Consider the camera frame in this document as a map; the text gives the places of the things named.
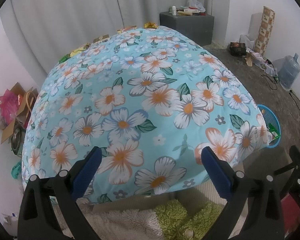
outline silver rivet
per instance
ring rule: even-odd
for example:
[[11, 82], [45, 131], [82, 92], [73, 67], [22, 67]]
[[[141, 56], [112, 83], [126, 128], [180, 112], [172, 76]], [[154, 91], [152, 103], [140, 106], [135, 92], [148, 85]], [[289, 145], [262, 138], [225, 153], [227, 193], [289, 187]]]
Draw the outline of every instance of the silver rivet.
[[244, 173], [242, 171], [237, 171], [235, 174], [238, 178], [242, 179], [244, 177]]
[[35, 181], [36, 179], [37, 179], [37, 175], [35, 175], [35, 174], [34, 174], [34, 175], [31, 175], [31, 177], [30, 177], [30, 180], [31, 180], [31, 181]]
[[67, 170], [62, 170], [62, 171], [59, 172], [59, 176], [60, 177], [65, 177], [67, 175], [68, 175], [68, 171]]
[[183, 233], [183, 236], [187, 237], [187, 238], [192, 238], [193, 237], [193, 230], [191, 229], [186, 229]]
[[272, 176], [268, 175], [268, 176], [267, 176], [267, 180], [268, 180], [269, 182], [272, 182], [272, 181], [273, 181]]

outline blue basket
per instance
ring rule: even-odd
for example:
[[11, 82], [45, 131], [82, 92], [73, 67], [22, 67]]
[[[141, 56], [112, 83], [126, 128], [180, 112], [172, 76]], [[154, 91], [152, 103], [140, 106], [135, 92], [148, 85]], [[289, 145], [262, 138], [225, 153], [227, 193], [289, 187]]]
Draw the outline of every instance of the blue basket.
[[[278, 121], [278, 118], [275, 116], [275, 114], [266, 106], [264, 105], [258, 105], [260, 111], [264, 110], [265, 113], [263, 114], [263, 118], [265, 119], [266, 121], [266, 125], [268, 125], [269, 123], [271, 123], [280, 133], [281, 135], [281, 128], [280, 128], [280, 124], [279, 124], [279, 121]], [[274, 148], [276, 147], [279, 142], [280, 142], [280, 138], [277, 138], [275, 140], [273, 140], [269, 146], [267, 146], [267, 148]]]

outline blue rubber pad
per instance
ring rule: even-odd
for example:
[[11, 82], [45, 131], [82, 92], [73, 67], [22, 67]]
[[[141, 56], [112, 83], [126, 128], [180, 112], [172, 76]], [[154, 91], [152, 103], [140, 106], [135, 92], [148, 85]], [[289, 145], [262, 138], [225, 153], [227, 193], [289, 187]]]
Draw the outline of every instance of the blue rubber pad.
[[93, 176], [96, 174], [102, 161], [102, 151], [100, 148], [96, 148], [92, 153], [92, 156], [85, 163], [82, 169], [79, 171], [78, 175], [75, 177], [72, 186], [71, 197], [74, 201], [78, 198], [83, 197], [86, 192]]
[[214, 156], [213, 151], [209, 147], [202, 149], [201, 161], [219, 196], [229, 201], [232, 196], [232, 182], [224, 173], [218, 158]]

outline concrete floor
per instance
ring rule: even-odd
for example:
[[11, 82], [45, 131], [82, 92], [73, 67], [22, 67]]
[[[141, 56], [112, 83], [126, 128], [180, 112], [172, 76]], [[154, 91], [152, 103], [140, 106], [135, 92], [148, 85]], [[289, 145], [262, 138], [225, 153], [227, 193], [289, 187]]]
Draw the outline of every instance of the concrete floor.
[[[227, 49], [218, 46], [207, 46], [211, 54], [216, 56], [240, 80], [252, 95], [257, 104], [269, 107], [277, 116], [281, 126], [281, 140], [275, 148], [264, 148], [251, 154], [243, 162], [245, 173], [250, 178], [264, 179], [278, 168], [291, 162], [289, 148], [296, 145], [300, 150], [300, 111], [288, 92], [280, 84], [277, 90], [271, 90], [266, 80], [261, 77], [265, 74], [260, 68], [249, 67], [243, 58], [233, 57]], [[276, 184], [279, 190], [287, 181], [290, 173], [279, 175]]]

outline white bottle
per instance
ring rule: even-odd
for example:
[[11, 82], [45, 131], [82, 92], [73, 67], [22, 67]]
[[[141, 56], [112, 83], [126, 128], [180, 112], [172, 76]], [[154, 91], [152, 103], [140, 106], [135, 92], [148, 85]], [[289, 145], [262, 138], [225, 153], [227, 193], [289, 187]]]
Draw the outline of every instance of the white bottle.
[[172, 6], [172, 15], [177, 15], [177, 8], [175, 6]]

